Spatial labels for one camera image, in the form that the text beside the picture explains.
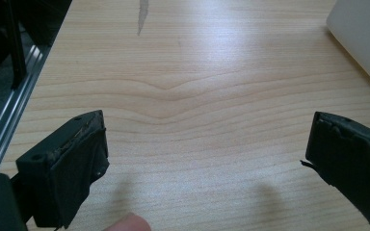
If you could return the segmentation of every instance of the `wood grain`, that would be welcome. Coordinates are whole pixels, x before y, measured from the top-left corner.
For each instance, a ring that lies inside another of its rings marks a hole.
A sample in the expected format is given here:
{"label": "wood grain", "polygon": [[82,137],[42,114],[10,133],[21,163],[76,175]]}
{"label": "wood grain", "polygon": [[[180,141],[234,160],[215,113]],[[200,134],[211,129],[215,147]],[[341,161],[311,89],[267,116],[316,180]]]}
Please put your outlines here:
{"label": "wood grain", "polygon": [[370,127],[370,78],[328,32],[333,4],[151,0],[138,36],[139,1],[74,0],[0,171],[101,109],[111,165],[70,230],[129,211],[153,230],[370,230],[299,162],[315,111]]}

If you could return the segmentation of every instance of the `black clamp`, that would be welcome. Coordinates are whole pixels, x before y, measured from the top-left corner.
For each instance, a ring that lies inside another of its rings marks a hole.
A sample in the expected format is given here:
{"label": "black clamp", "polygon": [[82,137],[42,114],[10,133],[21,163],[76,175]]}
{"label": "black clamp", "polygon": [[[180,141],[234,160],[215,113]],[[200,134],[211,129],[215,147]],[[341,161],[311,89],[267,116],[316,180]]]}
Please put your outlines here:
{"label": "black clamp", "polygon": [[90,185],[109,162],[103,113],[77,116],[16,160],[11,180],[0,173],[0,230],[68,228]]}
{"label": "black clamp", "polygon": [[305,158],[370,223],[370,128],[339,115],[315,113]]}

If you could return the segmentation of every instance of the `fingertip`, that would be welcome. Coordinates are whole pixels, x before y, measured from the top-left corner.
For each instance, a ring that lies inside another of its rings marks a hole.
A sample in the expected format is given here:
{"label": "fingertip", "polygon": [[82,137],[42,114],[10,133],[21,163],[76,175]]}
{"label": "fingertip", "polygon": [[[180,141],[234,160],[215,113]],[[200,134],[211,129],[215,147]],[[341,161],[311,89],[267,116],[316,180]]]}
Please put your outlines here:
{"label": "fingertip", "polygon": [[129,213],[105,231],[151,231],[151,227],[144,218]]}

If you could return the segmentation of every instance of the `screw hole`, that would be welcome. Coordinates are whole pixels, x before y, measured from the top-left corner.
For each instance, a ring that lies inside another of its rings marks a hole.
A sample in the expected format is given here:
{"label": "screw hole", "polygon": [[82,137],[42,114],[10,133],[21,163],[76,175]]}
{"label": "screw hole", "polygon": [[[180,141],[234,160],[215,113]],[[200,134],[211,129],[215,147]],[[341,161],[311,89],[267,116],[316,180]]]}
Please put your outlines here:
{"label": "screw hole", "polygon": [[33,160],[33,161],[38,161],[38,160],[40,160],[41,158],[43,158],[43,155],[41,155],[41,154],[36,154],[36,155],[32,156],[32,160]]}

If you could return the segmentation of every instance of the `wooden table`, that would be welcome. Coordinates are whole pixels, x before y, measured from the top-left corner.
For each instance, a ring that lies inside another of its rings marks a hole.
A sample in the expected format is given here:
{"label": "wooden table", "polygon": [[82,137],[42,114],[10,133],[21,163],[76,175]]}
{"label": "wooden table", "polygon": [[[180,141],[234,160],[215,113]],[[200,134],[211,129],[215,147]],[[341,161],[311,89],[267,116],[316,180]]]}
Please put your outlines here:
{"label": "wooden table", "polygon": [[333,4],[74,0],[0,171],[101,109],[111,165],[70,230],[129,211],[153,230],[370,230],[299,162],[315,111],[370,127],[370,78],[326,28]]}

